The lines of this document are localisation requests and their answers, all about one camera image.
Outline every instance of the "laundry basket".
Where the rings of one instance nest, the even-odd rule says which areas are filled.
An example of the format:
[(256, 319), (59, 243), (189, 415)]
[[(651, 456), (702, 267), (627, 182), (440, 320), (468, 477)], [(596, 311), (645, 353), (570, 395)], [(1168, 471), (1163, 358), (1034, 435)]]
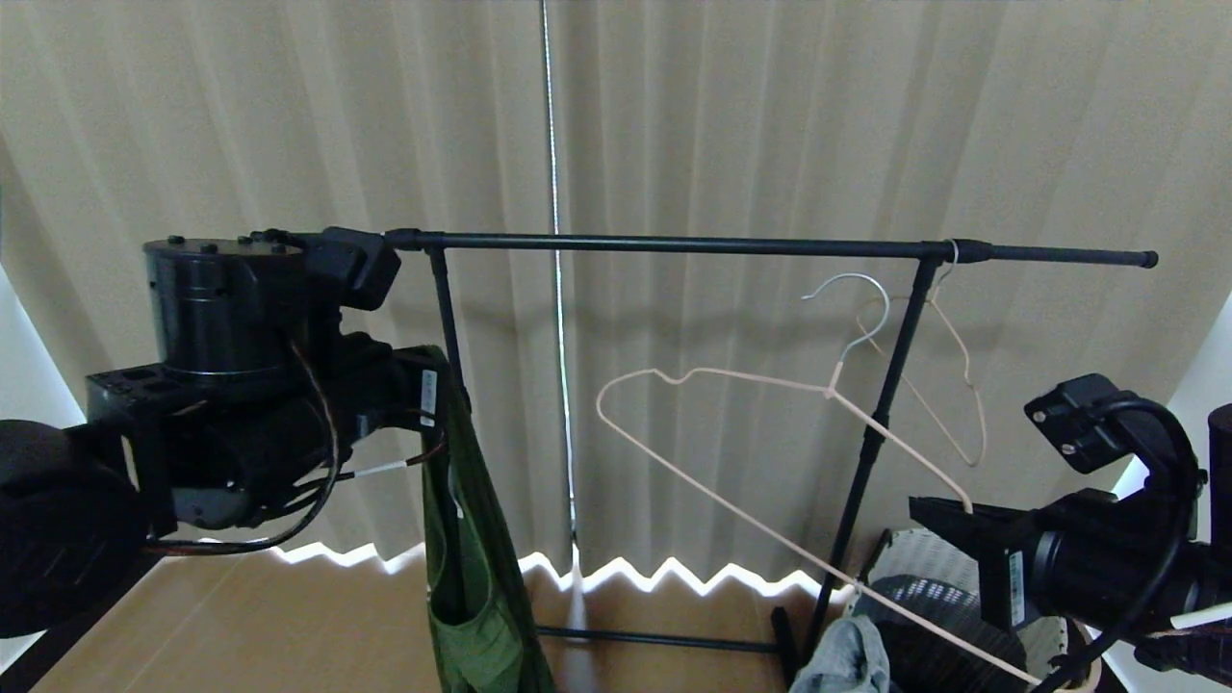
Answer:
[[(1032, 676), (1045, 678), (1052, 672), (1051, 660), (1069, 647), (1064, 619), (1042, 618), (1018, 631), (1002, 633), (979, 618), (979, 573), (975, 560), (926, 529), (887, 531), (869, 565), (861, 572), (866, 584), (890, 597), (950, 633), (968, 640), (1002, 658), (1025, 663)], [(872, 599), (856, 598), (848, 605), (849, 615), (864, 614), (872, 619), (887, 640), (893, 661), (908, 662), (920, 676), (949, 676), (954, 681), (975, 681), (970, 691), (1019, 691), (1026, 684), (1009, 675), (993, 671), (991, 665), (977, 661), (940, 639), (906, 630), (918, 629)], [(913, 646), (924, 642), (929, 645)], [(946, 691), (957, 691), (950, 687)]]

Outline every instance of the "white basket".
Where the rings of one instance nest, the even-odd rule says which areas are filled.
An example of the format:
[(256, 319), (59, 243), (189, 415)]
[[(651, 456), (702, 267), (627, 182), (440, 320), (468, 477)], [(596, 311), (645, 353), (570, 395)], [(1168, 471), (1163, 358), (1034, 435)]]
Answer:
[[(979, 594), (979, 572), (971, 559), (949, 541), (926, 529), (904, 529), (891, 533), (872, 566), (866, 570), (865, 582), (872, 584), (883, 577), (910, 575), (945, 582)], [(850, 614), (859, 602), (853, 599), (846, 607)], [(1041, 618), (1018, 631), (1026, 650), (1026, 671), (1037, 678), (1052, 673), (1048, 661), (1069, 650), (1069, 633), (1062, 618)]]

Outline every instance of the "gray garment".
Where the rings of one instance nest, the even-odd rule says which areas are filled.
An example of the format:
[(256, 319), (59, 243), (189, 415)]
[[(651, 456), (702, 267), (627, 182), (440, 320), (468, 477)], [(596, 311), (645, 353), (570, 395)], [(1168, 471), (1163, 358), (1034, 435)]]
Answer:
[(890, 656), (869, 617), (839, 619), (825, 629), (813, 658), (788, 693), (892, 693)]

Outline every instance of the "clothes hanger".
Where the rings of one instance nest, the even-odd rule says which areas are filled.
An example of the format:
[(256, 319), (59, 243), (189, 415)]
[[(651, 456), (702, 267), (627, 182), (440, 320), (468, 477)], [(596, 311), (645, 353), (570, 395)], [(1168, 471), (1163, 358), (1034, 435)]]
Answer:
[[(625, 374), (625, 375), (617, 376), (617, 377), (610, 380), (606, 385), (604, 385), (599, 390), (599, 393), (595, 396), (595, 412), (599, 414), (600, 420), (602, 420), (605, 424), (607, 424), (612, 430), (615, 430), (616, 433), (618, 433), (622, 438), (625, 438), (626, 440), (628, 440), (630, 443), (632, 443), (633, 445), (636, 445), (639, 450), (642, 450), (643, 453), (646, 453), (647, 455), (649, 455), (653, 460), (655, 460), (657, 462), (659, 462), (660, 465), (663, 465), (664, 467), (667, 467), (668, 471), (675, 474), (676, 476), (679, 476), (680, 478), (683, 478), (686, 483), (689, 483), (694, 488), (701, 491), (702, 493), (705, 493), (706, 496), (708, 496), (711, 499), (713, 499), (719, 506), (727, 508), (728, 511), (731, 511), (732, 513), (734, 513), (737, 517), (739, 517), (744, 522), (752, 524), (753, 527), (755, 527), (756, 529), (759, 529), (761, 533), (766, 534), (768, 536), (770, 536), (771, 539), (774, 539), (779, 544), (786, 546), (793, 554), (796, 554), (800, 557), (807, 560), (808, 562), (816, 565), (817, 567), (822, 568), (827, 573), (834, 576), (837, 580), (839, 580), (839, 581), (841, 581), (841, 582), (851, 586), (856, 592), (859, 592), (859, 593), (864, 594), (865, 597), (869, 597), (870, 599), (880, 603), (881, 605), (886, 607), (887, 609), (890, 609), (890, 610), (899, 614), (901, 617), (903, 617), (907, 620), (914, 623), (915, 625), (918, 625), (918, 626), (928, 630), (929, 633), (936, 635), (938, 638), (941, 638), (942, 640), (946, 640), (947, 642), (955, 645), (956, 647), (963, 650), (965, 652), (967, 652), (970, 655), (973, 655), (973, 656), (978, 657), (979, 660), (983, 660), (984, 662), (988, 662), (989, 665), (992, 665), (992, 666), (994, 666), (994, 667), (997, 667), (997, 668), (999, 668), (999, 670), (1002, 670), (1004, 672), (1008, 672), (1008, 673), (1010, 673), (1010, 675), (1013, 675), (1013, 676), (1015, 676), (1015, 677), (1018, 677), (1018, 678), (1027, 682), (1031, 686), (1039, 686), (1040, 683), (1042, 683), (1042, 681), (1040, 678), (1036, 678), (1036, 677), (1031, 676), (1030, 673), (1027, 673), (1027, 672), (1018, 668), (1016, 666), (1014, 666), (1014, 665), (1011, 665), (1011, 663), (1009, 663), (1009, 662), (1007, 662), (1007, 661), (997, 657), (995, 655), (991, 655), (991, 654), (986, 652), (984, 650), (981, 650), (979, 647), (977, 647), (977, 646), (967, 642), (966, 640), (962, 640), (961, 638), (957, 638), (957, 636), (950, 634), (949, 631), (946, 631), (945, 629), (938, 626), (933, 621), (930, 621), (930, 620), (928, 620), (928, 619), (925, 619), (923, 617), (917, 615), (914, 612), (910, 612), (910, 610), (903, 608), (902, 605), (899, 605), (894, 601), (890, 599), (888, 597), (885, 597), (885, 596), (882, 596), (882, 594), (872, 591), (871, 588), (869, 588), (866, 584), (864, 584), (859, 580), (856, 580), (856, 578), (846, 575), (845, 572), (840, 571), (839, 568), (837, 568), (837, 567), (832, 566), (830, 564), (823, 561), (821, 557), (814, 556), (813, 554), (808, 552), (807, 550), (804, 550), (802, 546), (800, 546), (795, 541), (787, 539), (782, 534), (775, 531), (774, 529), (771, 529), (770, 527), (768, 527), (763, 522), (758, 520), (756, 518), (754, 518), (753, 515), (750, 515), (749, 513), (747, 513), (745, 511), (743, 511), (736, 503), (732, 503), (731, 501), (728, 501), (727, 498), (719, 496), (715, 491), (711, 491), (708, 487), (706, 487), (706, 485), (701, 483), (696, 478), (694, 478), (690, 475), (687, 475), (684, 470), (681, 470), (680, 467), (678, 467), (674, 464), (671, 464), (667, 457), (664, 457), (663, 455), (659, 455), (658, 453), (655, 453), (649, 445), (647, 445), (646, 443), (642, 443), (641, 440), (637, 439), (637, 437), (634, 437), (633, 434), (631, 434), (627, 430), (625, 430), (623, 428), (621, 428), (620, 424), (617, 424), (616, 422), (614, 422), (607, 416), (607, 413), (604, 412), (604, 397), (607, 395), (609, 390), (611, 390), (612, 387), (615, 387), (616, 385), (618, 385), (621, 382), (625, 382), (626, 380), (632, 380), (634, 377), (642, 377), (642, 376), (646, 376), (646, 375), (658, 376), (660, 380), (663, 380), (664, 382), (668, 382), (669, 385), (683, 385), (689, 379), (691, 379), (694, 375), (697, 375), (697, 374), (713, 374), (713, 375), (722, 375), (722, 376), (726, 376), (726, 377), (734, 377), (734, 379), (738, 379), (738, 380), (747, 380), (747, 381), (750, 381), (750, 382), (760, 382), (760, 383), (765, 383), (765, 385), (776, 385), (776, 386), (787, 387), (787, 388), (791, 388), (791, 390), (802, 390), (802, 391), (806, 391), (806, 392), (819, 392), (823, 396), (825, 396), (828, 400), (835, 400), (839, 404), (841, 404), (845, 409), (848, 409), (851, 413), (854, 413), (856, 416), (856, 418), (860, 418), (861, 420), (864, 420), (865, 424), (867, 424), (869, 427), (871, 427), (873, 430), (877, 430), (878, 433), (881, 433), (882, 435), (885, 435), (887, 439), (892, 440), (894, 444), (897, 444), (901, 448), (903, 448), (903, 450), (906, 450), (912, 457), (914, 457), (915, 461), (918, 461), (922, 465), (924, 465), (929, 471), (931, 471), (944, 483), (946, 483), (946, 486), (949, 486), (951, 490), (954, 490), (955, 493), (962, 501), (963, 509), (966, 512), (971, 513), (972, 512), (971, 498), (967, 496), (966, 491), (962, 490), (962, 487), (960, 487), (957, 483), (955, 483), (954, 480), (951, 480), (949, 476), (946, 476), (945, 472), (942, 472), (941, 470), (939, 470), (933, 462), (928, 461), (923, 455), (920, 455), (919, 453), (917, 453), (913, 448), (910, 448), (909, 445), (907, 445), (904, 441), (902, 441), (897, 435), (894, 435), (893, 433), (891, 433), (883, 425), (881, 425), (880, 423), (877, 423), (876, 420), (873, 420), (872, 417), (870, 417), (862, 409), (860, 409), (859, 407), (856, 407), (855, 404), (853, 404), (849, 400), (846, 400), (845, 397), (843, 397), (843, 395), (840, 395), (835, 390), (835, 385), (837, 385), (839, 375), (840, 375), (840, 372), (843, 370), (843, 360), (846, 356), (846, 353), (850, 351), (850, 349), (853, 346), (855, 346), (855, 345), (857, 345), (857, 344), (860, 344), (862, 342), (870, 340), (872, 338), (872, 335), (875, 335), (877, 333), (877, 330), (881, 329), (885, 326), (886, 321), (890, 317), (890, 298), (888, 298), (888, 293), (886, 293), (885, 287), (881, 286), (881, 284), (877, 282), (877, 280), (872, 279), (871, 276), (864, 275), (864, 274), (859, 274), (859, 273), (844, 273), (844, 274), (840, 274), (840, 275), (835, 275), (835, 276), (830, 277), (829, 280), (827, 280), (825, 282), (823, 282), (822, 286), (819, 286), (817, 289), (817, 291), (814, 291), (809, 296), (806, 296), (804, 298), (808, 300), (808, 298), (816, 297), (817, 295), (821, 293), (821, 291), (823, 289), (825, 289), (827, 286), (829, 286), (834, 281), (838, 281), (839, 279), (846, 279), (846, 277), (864, 279), (864, 280), (871, 282), (873, 286), (876, 286), (880, 290), (880, 292), (882, 293), (882, 297), (885, 298), (885, 308), (886, 310), (885, 310), (885, 313), (882, 314), (881, 321), (878, 322), (877, 327), (872, 330), (872, 333), (865, 334), (864, 337), (860, 337), (860, 338), (855, 339), (854, 342), (849, 343), (843, 349), (843, 353), (839, 356), (839, 361), (834, 366), (834, 372), (830, 375), (830, 383), (828, 386), (809, 385), (809, 383), (797, 382), (797, 381), (792, 381), (792, 380), (784, 380), (784, 379), (769, 377), (769, 376), (764, 376), (764, 375), (747, 374), (747, 372), (740, 372), (740, 371), (732, 371), (732, 370), (724, 370), (724, 369), (712, 369), (712, 367), (696, 367), (696, 369), (692, 369), (689, 372), (686, 372), (684, 375), (684, 377), (679, 377), (679, 379), (674, 379), (674, 377), (667, 375), (665, 372), (660, 371), (659, 369), (643, 369), (643, 370), (638, 370), (638, 371), (633, 371), (633, 372), (630, 372), (630, 374)], [(1087, 633), (1082, 628), (1079, 628), (1078, 631), (1082, 634), (1082, 638), (1084, 640), (1087, 640), (1087, 642), (1089, 644), (1090, 640), (1089, 640), (1089, 636), (1087, 635)], [(1077, 688), (1062, 688), (1061, 691), (1067, 691), (1069, 693), (1092, 693), (1095, 689), (1095, 687), (1099, 686), (1099, 679), (1100, 679), (1101, 672), (1103, 672), (1101, 660), (1096, 658), (1095, 661), (1092, 662), (1090, 668), (1088, 670), (1087, 679), (1082, 684), (1079, 684)]]
[[(967, 390), (971, 391), (971, 396), (976, 401), (976, 417), (979, 420), (979, 455), (972, 459), (971, 455), (968, 455), (967, 451), (963, 450), (961, 445), (958, 445), (958, 441), (954, 438), (954, 434), (951, 434), (950, 429), (945, 425), (945, 423), (941, 422), (941, 417), (939, 417), (936, 412), (933, 411), (933, 407), (929, 406), (928, 401), (915, 387), (915, 385), (906, 375), (902, 377), (902, 381), (903, 385), (906, 385), (907, 388), (912, 391), (912, 395), (915, 396), (915, 400), (924, 406), (924, 411), (928, 412), (928, 416), (933, 418), (933, 423), (936, 424), (936, 427), (941, 430), (945, 438), (950, 441), (950, 445), (958, 454), (958, 456), (962, 457), (962, 461), (966, 462), (967, 466), (970, 467), (977, 467), (979, 466), (981, 462), (984, 461), (984, 457), (988, 455), (988, 419), (984, 416), (984, 401), (979, 396), (979, 387), (977, 387), (976, 383), (971, 381), (971, 351), (967, 350), (967, 344), (962, 340), (962, 337), (958, 335), (958, 330), (954, 328), (954, 323), (950, 322), (949, 316), (946, 316), (945, 311), (941, 310), (941, 305), (936, 302), (936, 297), (941, 291), (941, 282), (944, 282), (945, 279), (950, 276), (950, 273), (952, 273), (954, 268), (957, 266), (958, 264), (958, 244), (952, 239), (950, 239), (950, 244), (954, 245), (954, 263), (949, 268), (946, 268), (945, 273), (941, 274), (940, 279), (936, 280), (931, 295), (929, 295), (924, 302), (929, 306), (933, 306), (934, 312), (936, 312), (936, 317), (941, 318), (941, 323), (945, 324), (945, 328), (950, 332), (950, 337), (954, 338), (955, 344), (958, 345), (958, 350), (962, 351), (962, 382), (963, 385), (966, 385)], [(909, 296), (890, 297), (891, 301), (907, 301), (909, 298), (910, 298)], [(872, 334), (876, 334), (878, 328), (873, 328), (872, 333), (870, 333), (869, 329), (864, 327), (864, 322), (860, 319), (860, 312), (864, 310), (864, 307), (875, 302), (876, 298), (869, 301), (867, 303), (856, 310), (855, 324), (856, 327), (860, 328), (861, 333), (869, 337), (867, 339), (869, 345), (872, 346), (878, 354), (888, 359), (890, 354), (885, 349), (882, 349), (880, 344), (877, 344), (876, 339), (872, 339)]]

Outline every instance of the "white wall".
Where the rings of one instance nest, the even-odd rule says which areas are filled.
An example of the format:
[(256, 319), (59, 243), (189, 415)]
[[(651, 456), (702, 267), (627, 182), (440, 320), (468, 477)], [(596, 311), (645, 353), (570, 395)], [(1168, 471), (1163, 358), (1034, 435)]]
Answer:
[[(15, 418), (62, 428), (85, 420), (0, 266), (0, 419)], [(0, 639), (0, 671), (36, 639)]]
[[(1211, 328), (1206, 342), (1202, 343), (1194, 363), (1190, 364), (1185, 377), (1177, 387), (1177, 393), (1168, 402), (1168, 408), (1177, 414), (1177, 418), (1185, 427), (1185, 432), (1189, 433), (1189, 439), (1194, 443), (1194, 451), (1198, 454), (1202, 469), (1210, 469), (1206, 416), (1211, 413), (1211, 409), (1232, 402), (1232, 360), (1227, 358), (1230, 345), (1232, 345), (1232, 296), (1223, 305), (1220, 317), (1215, 321), (1215, 327)], [(1116, 385), (1133, 390), (1132, 382), (1117, 382)], [(1142, 480), (1146, 478), (1146, 467), (1133, 460), (1114, 491), (1124, 498), (1142, 488)], [(1204, 496), (1199, 503), (1198, 538), (1209, 541), (1210, 533), (1211, 513), (1207, 498)], [(1178, 672), (1162, 675), (1152, 671), (1133, 660), (1133, 649), (1129, 645), (1114, 646), (1106, 660), (1132, 692), (1215, 693), (1227, 691), (1215, 682), (1196, 676)]]

